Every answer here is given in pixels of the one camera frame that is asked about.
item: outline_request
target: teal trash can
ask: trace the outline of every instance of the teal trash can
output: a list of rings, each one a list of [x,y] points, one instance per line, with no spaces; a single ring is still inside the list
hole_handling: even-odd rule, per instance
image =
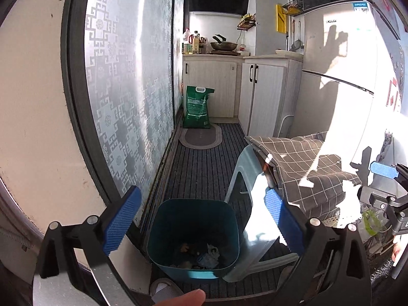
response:
[[[218,248],[215,269],[174,268],[183,243],[211,244]],[[158,208],[147,243],[150,259],[177,282],[217,279],[238,259],[239,233],[234,210],[223,201],[170,199]]]

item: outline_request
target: white refrigerator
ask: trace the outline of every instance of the white refrigerator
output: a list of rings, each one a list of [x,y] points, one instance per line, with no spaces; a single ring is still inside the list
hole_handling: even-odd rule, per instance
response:
[[[371,185],[369,164],[395,128],[403,65],[398,40],[368,1],[305,14],[303,71],[290,135],[327,131],[320,155],[339,155],[344,171],[357,172]]]

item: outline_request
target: wire basket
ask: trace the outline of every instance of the wire basket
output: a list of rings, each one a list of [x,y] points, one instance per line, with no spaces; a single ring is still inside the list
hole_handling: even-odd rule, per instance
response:
[[[303,0],[292,0],[282,6],[282,13],[288,16],[298,16],[303,13]]]
[[[255,15],[240,21],[237,26],[237,30],[248,31],[250,28],[254,26],[256,26]]]

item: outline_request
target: white plastic stool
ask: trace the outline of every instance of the white plastic stool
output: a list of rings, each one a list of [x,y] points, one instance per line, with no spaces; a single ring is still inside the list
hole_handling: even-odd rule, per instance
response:
[[[227,282],[237,282],[247,275],[276,268],[298,259],[296,253],[282,257],[259,261],[269,250],[281,233],[265,206],[264,197],[269,189],[261,164],[251,145],[244,148],[238,157],[225,202],[230,198],[240,196],[241,184],[237,181],[238,173],[242,174],[249,198],[252,203],[252,212],[246,224],[240,241],[240,251],[234,268],[223,278]]]

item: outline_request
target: frying pan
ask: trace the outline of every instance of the frying pan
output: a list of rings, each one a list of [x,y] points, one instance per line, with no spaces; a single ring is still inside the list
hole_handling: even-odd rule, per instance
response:
[[[213,39],[216,42],[210,42],[210,44],[214,50],[226,50],[232,52],[238,46],[238,44],[236,44],[235,42],[226,41],[226,38],[220,34],[216,34],[215,36],[213,36]]]

